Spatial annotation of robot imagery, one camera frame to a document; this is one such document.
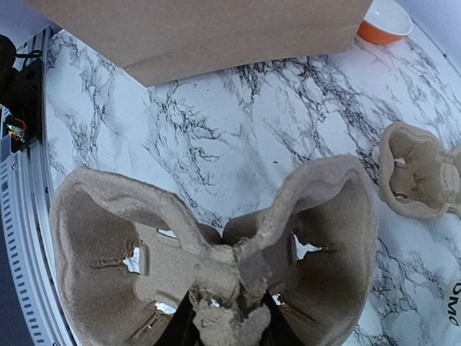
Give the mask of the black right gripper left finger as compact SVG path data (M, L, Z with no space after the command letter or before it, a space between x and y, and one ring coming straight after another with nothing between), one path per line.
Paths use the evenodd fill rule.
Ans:
M171 320L169 345L201 345L198 329L193 322L194 317L195 312L187 292Z

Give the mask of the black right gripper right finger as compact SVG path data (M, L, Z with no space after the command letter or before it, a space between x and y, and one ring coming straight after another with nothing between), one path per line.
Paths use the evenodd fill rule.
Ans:
M262 299L263 303L269 308L271 321L264 330L260 346L304 346L300 338L293 332L278 305L275 303L269 291Z

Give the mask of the brown paper bag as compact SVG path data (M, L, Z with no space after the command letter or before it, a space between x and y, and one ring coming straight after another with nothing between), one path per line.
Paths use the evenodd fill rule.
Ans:
M31 1L143 86L224 68L341 53L369 1Z

